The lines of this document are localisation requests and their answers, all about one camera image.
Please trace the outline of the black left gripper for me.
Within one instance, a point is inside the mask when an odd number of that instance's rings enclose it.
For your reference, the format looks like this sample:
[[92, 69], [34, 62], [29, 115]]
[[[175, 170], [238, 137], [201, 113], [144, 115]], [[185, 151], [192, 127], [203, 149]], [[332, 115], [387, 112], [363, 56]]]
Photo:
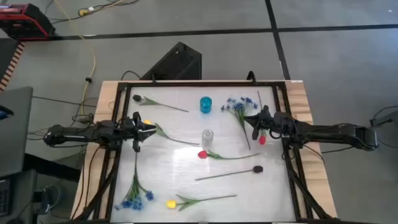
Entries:
[[126, 117], [123, 119], [123, 130], [125, 132], [125, 139], [133, 139], [133, 150], [140, 152], [140, 142], [145, 141], [156, 133], [157, 126], [152, 124], [144, 124], [141, 121], [139, 112], [133, 112], [132, 118]]

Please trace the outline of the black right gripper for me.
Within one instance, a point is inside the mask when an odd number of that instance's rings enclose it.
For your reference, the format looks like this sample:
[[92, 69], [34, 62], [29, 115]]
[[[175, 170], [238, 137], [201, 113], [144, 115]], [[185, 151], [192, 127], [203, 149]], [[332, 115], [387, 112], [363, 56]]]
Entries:
[[260, 132], [263, 130], [268, 130], [269, 135], [273, 139], [280, 139], [282, 137], [280, 125], [277, 124], [275, 119], [271, 116], [267, 105], [264, 105], [258, 114], [245, 116], [244, 120], [248, 121], [248, 123], [253, 127], [253, 140], [257, 140]]

